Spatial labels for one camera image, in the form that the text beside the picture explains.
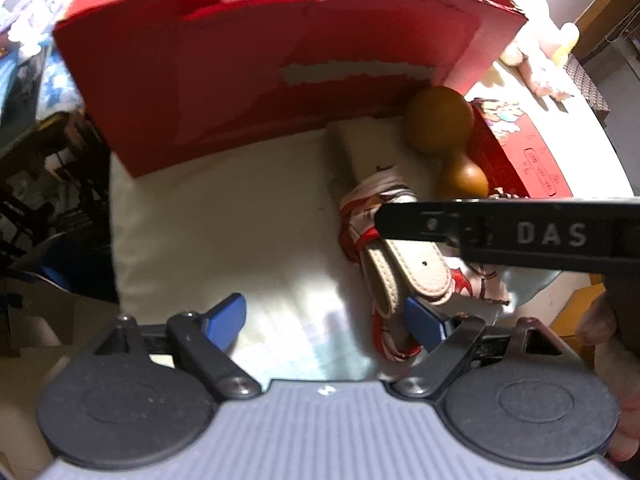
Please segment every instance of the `gray ribbed surface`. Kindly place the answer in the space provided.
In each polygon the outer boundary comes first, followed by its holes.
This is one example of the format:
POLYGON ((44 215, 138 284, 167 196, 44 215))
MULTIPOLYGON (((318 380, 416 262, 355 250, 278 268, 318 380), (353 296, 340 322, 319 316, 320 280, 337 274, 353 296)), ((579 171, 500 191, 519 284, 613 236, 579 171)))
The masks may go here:
POLYGON ((391 397, 382 384, 274 381, 267 394, 228 402, 214 424, 172 459, 128 472, 57 461, 43 480, 604 480, 593 460, 569 470, 518 471, 465 449, 433 408, 391 397))

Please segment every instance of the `orange round object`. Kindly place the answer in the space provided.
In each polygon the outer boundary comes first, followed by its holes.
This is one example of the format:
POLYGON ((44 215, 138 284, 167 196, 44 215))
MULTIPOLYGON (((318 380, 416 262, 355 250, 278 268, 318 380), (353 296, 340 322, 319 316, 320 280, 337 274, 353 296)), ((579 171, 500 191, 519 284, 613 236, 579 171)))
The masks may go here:
POLYGON ((443 200, 485 198, 489 195, 489 182, 477 164, 464 153, 459 153, 444 161, 435 193, 443 200))
POLYGON ((474 125, 471 105, 455 90, 434 86, 409 101, 402 120, 404 140, 429 156, 463 152, 474 125))

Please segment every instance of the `red cardboard box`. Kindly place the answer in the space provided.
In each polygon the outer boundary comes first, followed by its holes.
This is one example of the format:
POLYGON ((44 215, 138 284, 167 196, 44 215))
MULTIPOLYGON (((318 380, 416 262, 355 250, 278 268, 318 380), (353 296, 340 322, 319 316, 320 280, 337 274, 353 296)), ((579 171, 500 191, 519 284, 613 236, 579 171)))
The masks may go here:
POLYGON ((573 196, 546 142, 519 104, 492 99, 472 104, 476 120, 466 152, 484 171, 489 189, 501 187, 522 198, 573 196))
POLYGON ((133 176, 466 93, 526 19, 508 0, 75 0, 54 31, 133 176))

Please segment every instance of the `pink plush toy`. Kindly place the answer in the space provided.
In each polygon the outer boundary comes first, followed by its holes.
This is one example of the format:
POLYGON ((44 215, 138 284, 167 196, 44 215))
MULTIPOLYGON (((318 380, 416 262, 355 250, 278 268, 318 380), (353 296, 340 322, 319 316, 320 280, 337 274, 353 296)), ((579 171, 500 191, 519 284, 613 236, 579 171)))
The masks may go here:
POLYGON ((578 28, 565 23, 558 29, 549 17, 546 0, 525 0, 520 5, 529 21, 504 49, 500 60, 517 66, 535 95, 549 95, 556 101, 571 97, 562 67, 578 41, 578 28))

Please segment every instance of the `wooden beam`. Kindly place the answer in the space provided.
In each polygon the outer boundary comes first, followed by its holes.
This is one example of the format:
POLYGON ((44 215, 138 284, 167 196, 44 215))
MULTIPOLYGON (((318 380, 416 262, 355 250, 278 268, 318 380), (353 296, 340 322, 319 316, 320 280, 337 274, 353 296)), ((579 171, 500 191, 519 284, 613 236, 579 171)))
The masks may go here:
POLYGON ((580 40, 574 56, 581 59, 590 53, 638 3, 640 0, 595 0, 575 22, 580 40))

